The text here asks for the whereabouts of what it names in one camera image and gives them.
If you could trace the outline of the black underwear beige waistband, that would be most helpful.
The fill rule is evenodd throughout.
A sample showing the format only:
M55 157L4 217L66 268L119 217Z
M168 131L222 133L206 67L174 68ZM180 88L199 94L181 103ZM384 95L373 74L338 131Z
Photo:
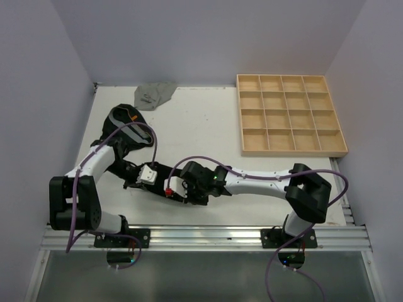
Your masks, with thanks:
M152 194L172 199L180 203L206 206L208 197L180 177L181 169L175 169L168 180L172 168L154 162L136 165L127 160L118 160L107 171L124 181L123 188L141 189Z

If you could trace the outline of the black striped underwear grey waistband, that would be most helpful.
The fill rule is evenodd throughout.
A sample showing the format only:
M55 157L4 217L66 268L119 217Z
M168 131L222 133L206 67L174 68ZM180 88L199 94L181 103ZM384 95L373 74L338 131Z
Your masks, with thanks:
M113 147L119 157L124 158L131 151L155 147L154 131L141 113L129 104L119 104L107 114L101 136L91 146Z

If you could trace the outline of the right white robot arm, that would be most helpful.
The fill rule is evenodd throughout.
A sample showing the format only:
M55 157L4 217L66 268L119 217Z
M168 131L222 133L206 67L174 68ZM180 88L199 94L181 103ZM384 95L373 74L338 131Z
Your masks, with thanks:
M286 216L280 238L284 245L294 247L312 224L326 221L331 184L305 164L294 164L290 170L275 172L245 171L229 166L210 170L191 161L180 173L191 196L252 194L270 196L288 202L292 212Z

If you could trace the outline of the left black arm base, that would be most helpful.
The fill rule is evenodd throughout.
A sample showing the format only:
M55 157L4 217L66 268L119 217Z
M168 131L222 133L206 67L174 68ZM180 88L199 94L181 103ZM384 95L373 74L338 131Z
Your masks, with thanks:
M148 249L149 242L149 228L130 228L127 220L123 220L119 233L97 233L94 247L99 249Z

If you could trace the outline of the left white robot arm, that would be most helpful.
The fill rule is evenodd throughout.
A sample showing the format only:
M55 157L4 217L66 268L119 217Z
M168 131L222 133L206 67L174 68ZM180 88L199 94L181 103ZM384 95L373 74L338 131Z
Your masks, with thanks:
M109 233L109 240L117 247L126 246L131 232L123 215L114 215L101 208L96 188L105 172L133 183L140 168L123 160L122 149L94 145L87 157L63 176L49 182L50 225L54 230Z

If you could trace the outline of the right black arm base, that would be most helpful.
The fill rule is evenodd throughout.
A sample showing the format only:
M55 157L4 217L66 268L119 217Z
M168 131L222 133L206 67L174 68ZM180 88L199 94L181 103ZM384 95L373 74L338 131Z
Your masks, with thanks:
M318 247L316 234L311 223L297 223L295 234L286 232L286 217L282 226L260 229L261 245L264 249L277 249L284 245L284 249L316 249Z

